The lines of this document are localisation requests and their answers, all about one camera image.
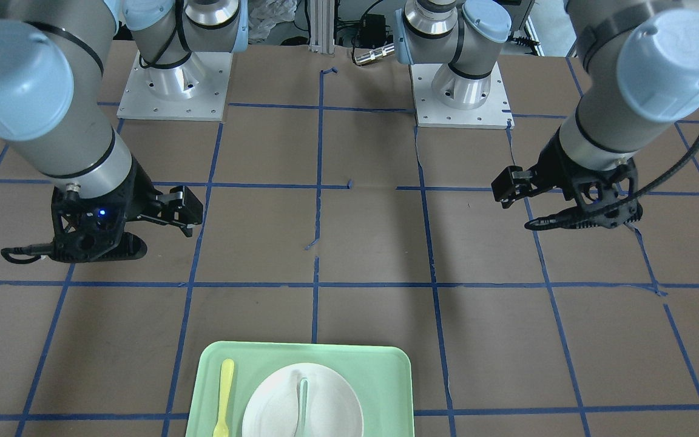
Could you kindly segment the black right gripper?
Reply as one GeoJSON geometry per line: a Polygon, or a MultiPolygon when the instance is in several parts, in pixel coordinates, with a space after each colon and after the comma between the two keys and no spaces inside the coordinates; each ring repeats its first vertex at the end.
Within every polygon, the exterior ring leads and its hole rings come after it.
{"type": "Polygon", "coordinates": [[[147,245],[125,227],[142,211],[144,221],[178,227],[188,238],[203,224],[203,203],[188,186],[174,186],[158,194],[138,160],[133,160],[124,182],[105,195],[81,198],[53,189],[51,260],[90,263],[141,259],[147,254],[147,245]]]}

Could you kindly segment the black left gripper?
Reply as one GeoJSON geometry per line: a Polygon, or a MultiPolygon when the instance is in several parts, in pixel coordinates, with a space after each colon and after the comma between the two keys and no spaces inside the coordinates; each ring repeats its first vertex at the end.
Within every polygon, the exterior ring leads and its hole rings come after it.
{"type": "Polygon", "coordinates": [[[580,195],[590,196],[591,185],[586,180],[587,172],[565,153],[558,137],[551,137],[532,169],[525,171],[520,166],[508,166],[491,183],[496,202],[503,209],[524,199],[534,197],[555,188],[563,191],[566,201],[580,195]]]}

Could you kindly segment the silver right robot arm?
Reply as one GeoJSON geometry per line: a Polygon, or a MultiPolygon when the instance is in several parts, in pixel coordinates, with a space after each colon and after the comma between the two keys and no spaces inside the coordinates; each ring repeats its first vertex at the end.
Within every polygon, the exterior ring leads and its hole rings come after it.
{"type": "Polygon", "coordinates": [[[157,190],[97,102],[106,57],[124,23],[138,59],[118,115],[221,121],[233,53],[249,42],[246,1],[12,1],[0,17],[0,138],[55,186],[53,240],[5,247],[28,265],[135,260],[145,242],[128,222],[202,224],[187,188],[157,190]]]}

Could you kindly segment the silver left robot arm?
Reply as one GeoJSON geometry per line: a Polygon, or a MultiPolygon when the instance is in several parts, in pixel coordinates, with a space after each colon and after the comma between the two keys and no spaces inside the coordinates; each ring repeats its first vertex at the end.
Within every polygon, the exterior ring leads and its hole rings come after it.
{"type": "MultiPolygon", "coordinates": [[[[603,178],[635,179],[633,156],[699,108],[699,1],[565,1],[575,50],[592,86],[529,171],[508,167],[491,185],[504,207],[561,188],[571,199],[603,178]]],[[[510,35],[494,1],[408,1],[394,49],[408,66],[436,64],[430,88],[455,110],[486,104],[510,35]]]]}

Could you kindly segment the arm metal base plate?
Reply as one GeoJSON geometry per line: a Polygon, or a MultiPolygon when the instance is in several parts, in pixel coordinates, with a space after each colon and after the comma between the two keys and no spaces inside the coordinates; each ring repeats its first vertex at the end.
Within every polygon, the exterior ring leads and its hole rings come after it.
{"type": "Polygon", "coordinates": [[[418,127],[515,127],[498,63],[479,80],[461,77],[447,64],[415,64],[410,74],[418,127]]]}
{"type": "Polygon", "coordinates": [[[144,69],[136,56],[117,116],[138,121],[224,119],[232,53],[194,52],[174,69],[144,69]]]}

